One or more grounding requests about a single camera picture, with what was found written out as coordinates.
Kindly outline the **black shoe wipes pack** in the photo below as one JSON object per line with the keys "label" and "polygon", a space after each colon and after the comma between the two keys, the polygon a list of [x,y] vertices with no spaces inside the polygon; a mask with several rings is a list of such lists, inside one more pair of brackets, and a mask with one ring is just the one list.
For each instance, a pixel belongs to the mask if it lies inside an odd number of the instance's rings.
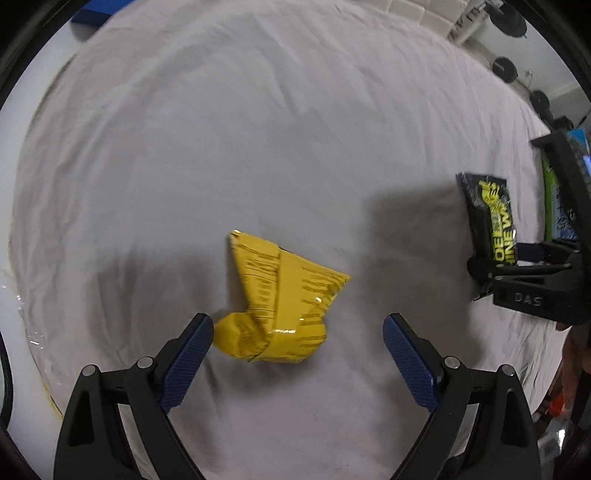
{"label": "black shoe wipes pack", "polygon": [[466,202],[473,254],[467,269],[477,288],[476,298],[492,293],[495,269],[515,266],[517,230],[507,180],[493,175],[457,175]]}

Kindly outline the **yellow snack bag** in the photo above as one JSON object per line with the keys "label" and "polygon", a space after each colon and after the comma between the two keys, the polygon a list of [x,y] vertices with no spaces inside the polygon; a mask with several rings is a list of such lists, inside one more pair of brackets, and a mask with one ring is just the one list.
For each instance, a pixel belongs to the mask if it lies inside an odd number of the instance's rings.
{"label": "yellow snack bag", "polygon": [[247,308],[216,322],[214,345],[243,361],[301,363],[327,339],[325,314],[349,275],[245,232],[229,243]]}

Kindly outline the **right white padded chair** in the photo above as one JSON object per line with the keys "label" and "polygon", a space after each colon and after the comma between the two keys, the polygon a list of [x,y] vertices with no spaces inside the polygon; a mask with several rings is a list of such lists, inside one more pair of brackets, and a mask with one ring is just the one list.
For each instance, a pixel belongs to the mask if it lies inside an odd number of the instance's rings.
{"label": "right white padded chair", "polygon": [[465,0],[370,0],[379,10],[414,21],[447,37],[467,6]]}

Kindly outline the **grey table cloth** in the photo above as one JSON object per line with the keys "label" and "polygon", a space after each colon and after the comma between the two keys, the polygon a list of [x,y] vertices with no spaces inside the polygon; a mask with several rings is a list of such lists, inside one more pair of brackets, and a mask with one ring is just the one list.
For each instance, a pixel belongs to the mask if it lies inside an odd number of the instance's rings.
{"label": "grey table cloth", "polygon": [[16,172],[10,238],[31,353],[64,408],[204,312],[242,310],[232,231],[349,275],[298,364],[204,359],[172,423],[209,479],[387,479],[427,419],[382,339],[512,365],[532,407],[554,325],[476,300],[460,172],[508,182],[543,235],[545,125],[470,55],[348,1],[137,1],[62,69]]}

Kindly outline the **blue foam mat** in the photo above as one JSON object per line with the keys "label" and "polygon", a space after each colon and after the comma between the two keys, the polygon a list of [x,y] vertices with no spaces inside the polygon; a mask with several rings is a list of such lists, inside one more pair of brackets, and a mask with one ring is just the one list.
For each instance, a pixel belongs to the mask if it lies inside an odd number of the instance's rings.
{"label": "blue foam mat", "polygon": [[133,0],[91,0],[71,19],[73,23],[100,27]]}

